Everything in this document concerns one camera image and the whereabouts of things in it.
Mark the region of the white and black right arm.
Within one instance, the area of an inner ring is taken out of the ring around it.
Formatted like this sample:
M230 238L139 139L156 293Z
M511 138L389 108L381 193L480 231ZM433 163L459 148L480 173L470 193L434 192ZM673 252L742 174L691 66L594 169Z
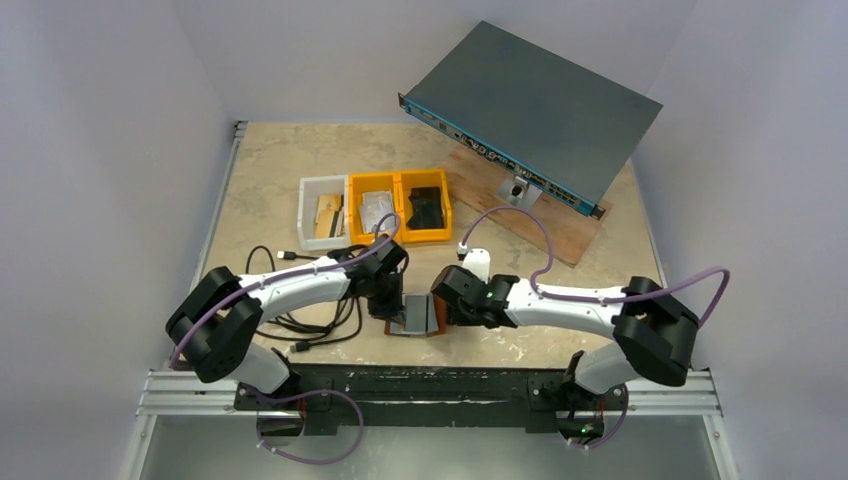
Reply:
M646 277L625 286L584 289L533 285L527 278L445 267L431 286L458 326L556 327L598 335L609 344L578 355L561 381L564 399L584 407L600 394L644 378L680 387L688 376L699 318Z

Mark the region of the brown leather card holder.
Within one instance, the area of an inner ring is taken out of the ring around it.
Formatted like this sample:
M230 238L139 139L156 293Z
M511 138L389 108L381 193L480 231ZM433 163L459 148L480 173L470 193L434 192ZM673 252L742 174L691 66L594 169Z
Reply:
M394 337L426 338L443 335L446 324L439 319L437 305L430 294L404 294L402 311L387 321L384 334Z

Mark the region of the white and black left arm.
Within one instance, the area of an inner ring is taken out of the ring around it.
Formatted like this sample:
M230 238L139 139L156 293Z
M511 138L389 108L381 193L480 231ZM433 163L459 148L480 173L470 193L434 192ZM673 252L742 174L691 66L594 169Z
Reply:
M175 358L204 383L236 380L272 408L297 399L298 382L285 356L255 343L262 324L321 303L366 298L377 317L398 312L399 282L409 256L383 235L365 247L335 249L310 263L266 274L208 272L167 320Z

